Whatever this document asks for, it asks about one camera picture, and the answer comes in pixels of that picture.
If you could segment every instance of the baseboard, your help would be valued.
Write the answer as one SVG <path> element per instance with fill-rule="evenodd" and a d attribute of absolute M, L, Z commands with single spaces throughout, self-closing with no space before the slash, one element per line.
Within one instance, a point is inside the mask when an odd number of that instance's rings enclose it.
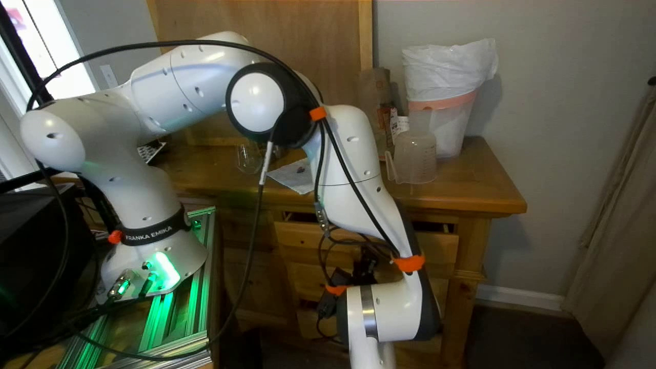
<path fill-rule="evenodd" d="M 536 294 L 527 289 L 477 285 L 476 299 L 479 304 L 499 304 L 510 308 L 528 308 L 528 310 L 544 310 L 551 314 L 563 314 L 562 295 Z"/>

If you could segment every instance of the curtain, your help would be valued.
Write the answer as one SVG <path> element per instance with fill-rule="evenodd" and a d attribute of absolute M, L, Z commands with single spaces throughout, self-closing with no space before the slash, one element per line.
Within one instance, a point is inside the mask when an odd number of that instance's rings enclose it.
<path fill-rule="evenodd" d="M 642 369 L 656 367 L 653 355 L 656 336 L 656 285 L 647 291 L 640 304 L 631 324 L 626 325 L 620 343 L 613 351 L 607 369 Z"/>
<path fill-rule="evenodd" d="M 608 359 L 656 280 L 653 86 L 637 109 L 581 250 L 563 308 Z"/>

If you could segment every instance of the window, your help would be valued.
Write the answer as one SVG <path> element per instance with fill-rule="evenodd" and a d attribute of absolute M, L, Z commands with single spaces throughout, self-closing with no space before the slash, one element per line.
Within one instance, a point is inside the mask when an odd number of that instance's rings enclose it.
<path fill-rule="evenodd" d="M 1 0 L 1 5 L 41 77 L 79 58 L 54 0 Z M 0 173 L 12 179 L 34 171 L 18 136 L 18 120 L 31 92 L 4 43 L 0 45 L 0 77 Z M 47 90 L 54 98 L 67 98 L 94 92 L 96 83 L 86 66 L 76 66 L 54 77 Z"/>

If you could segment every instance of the green light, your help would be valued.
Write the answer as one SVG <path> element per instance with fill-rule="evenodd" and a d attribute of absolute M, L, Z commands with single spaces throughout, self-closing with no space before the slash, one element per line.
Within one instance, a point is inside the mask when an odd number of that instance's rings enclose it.
<path fill-rule="evenodd" d="M 172 266 L 172 262 L 168 260 L 168 257 L 163 251 L 155 251 L 154 262 L 155 262 L 155 269 L 162 270 L 162 286 L 170 289 L 170 286 L 177 285 L 179 274 Z"/>
<path fill-rule="evenodd" d="M 202 222 L 199 222 L 199 220 L 191 222 L 191 229 L 200 229 L 200 228 L 202 228 Z"/>
<path fill-rule="evenodd" d="M 124 278 L 124 280 L 121 283 L 121 286 L 119 286 L 119 295 L 123 295 L 128 285 L 131 285 L 128 278 Z"/>

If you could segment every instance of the floor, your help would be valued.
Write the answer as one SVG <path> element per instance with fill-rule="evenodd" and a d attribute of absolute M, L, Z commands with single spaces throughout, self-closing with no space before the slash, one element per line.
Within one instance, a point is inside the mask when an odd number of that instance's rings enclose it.
<path fill-rule="evenodd" d="M 330 343 L 298 348 L 280 336 L 251 333 L 229 369 L 346 369 L 346 351 Z M 574 319 L 533 312 L 476 308 L 467 369 L 600 369 L 602 359 Z"/>

